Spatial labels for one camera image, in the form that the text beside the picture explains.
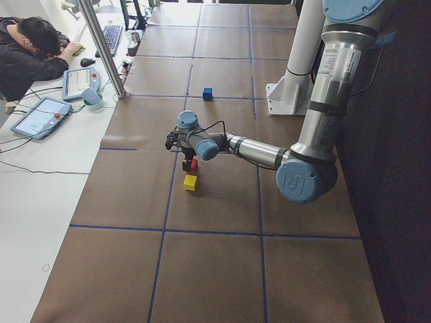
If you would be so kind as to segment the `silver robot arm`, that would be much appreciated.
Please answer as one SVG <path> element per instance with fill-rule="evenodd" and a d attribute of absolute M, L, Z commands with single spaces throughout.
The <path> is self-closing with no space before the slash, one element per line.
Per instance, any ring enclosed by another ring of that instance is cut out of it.
<path fill-rule="evenodd" d="M 226 151 L 274 170 L 284 198 L 310 203 L 337 181 L 334 144 L 346 113 L 354 78 L 364 51 L 394 11 L 394 1 L 304 1 L 285 75 L 267 85 L 272 115 L 302 115 L 298 141 L 276 147 L 227 131 L 210 133 L 197 115 L 185 110 L 167 137 L 167 149 L 184 153 L 183 169 L 199 156 L 210 160 Z"/>

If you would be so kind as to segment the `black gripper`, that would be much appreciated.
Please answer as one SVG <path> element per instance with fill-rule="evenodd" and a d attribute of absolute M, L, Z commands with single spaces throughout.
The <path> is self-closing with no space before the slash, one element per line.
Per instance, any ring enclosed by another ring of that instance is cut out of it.
<path fill-rule="evenodd" d="M 185 159 L 182 162 L 182 168 L 184 172 L 189 171 L 189 162 L 192 161 L 192 159 L 195 156 L 195 150 L 190 146 L 189 143 L 186 143 L 182 140 L 183 134 L 180 133 L 178 130 L 170 131 L 166 136 L 165 141 L 165 148 L 167 150 L 171 150 L 173 147 L 180 148 L 181 151 L 185 155 Z"/>

